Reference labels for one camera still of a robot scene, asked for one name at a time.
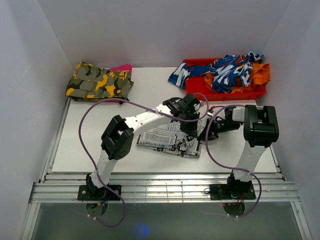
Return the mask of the newspaper print trousers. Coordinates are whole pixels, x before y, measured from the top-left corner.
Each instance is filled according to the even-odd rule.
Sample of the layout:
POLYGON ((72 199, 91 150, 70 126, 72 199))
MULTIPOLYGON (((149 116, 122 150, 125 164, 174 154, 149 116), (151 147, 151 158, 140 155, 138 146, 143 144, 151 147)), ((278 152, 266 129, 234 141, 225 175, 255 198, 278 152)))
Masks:
POLYGON ((201 156, 202 141, 181 130, 181 123, 173 121, 141 133, 137 146, 189 159, 201 156))

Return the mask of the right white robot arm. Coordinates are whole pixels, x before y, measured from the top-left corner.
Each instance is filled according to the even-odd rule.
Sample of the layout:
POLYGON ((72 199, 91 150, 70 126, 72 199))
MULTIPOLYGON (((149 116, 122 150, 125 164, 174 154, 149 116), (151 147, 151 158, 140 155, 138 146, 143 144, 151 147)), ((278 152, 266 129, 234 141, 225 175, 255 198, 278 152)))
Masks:
POLYGON ((240 159, 236 167, 231 169, 226 183, 211 184, 207 194, 211 200, 254 200, 253 172, 262 154, 279 138, 276 110, 273 106, 228 105, 218 112, 222 111, 223 118, 209 111, 210 117, 197 140, 216 140, 221 133, 243 127, 245 143, 240 159))

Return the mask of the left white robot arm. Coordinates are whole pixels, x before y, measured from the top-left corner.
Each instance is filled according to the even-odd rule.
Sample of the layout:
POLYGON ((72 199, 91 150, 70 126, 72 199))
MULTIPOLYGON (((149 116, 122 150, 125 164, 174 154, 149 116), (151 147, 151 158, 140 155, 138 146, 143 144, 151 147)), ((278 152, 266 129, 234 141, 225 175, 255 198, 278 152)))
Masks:
POLYGON ((118 160, 126 157, 133 141, 140 134, 166 125, 172 121, 181 123, 181 131, 189 136, 197 137, 197 125, 200 120, 199 108, 203 102, 189 93, 185 97, 172 97, 155 108, 147 108, 145 112, 122 118, 114 116, 101 136, 101 152, 94 171, 86 177, 88 193, 100 200, 106 195, 106 187, 111 173, 118 160))

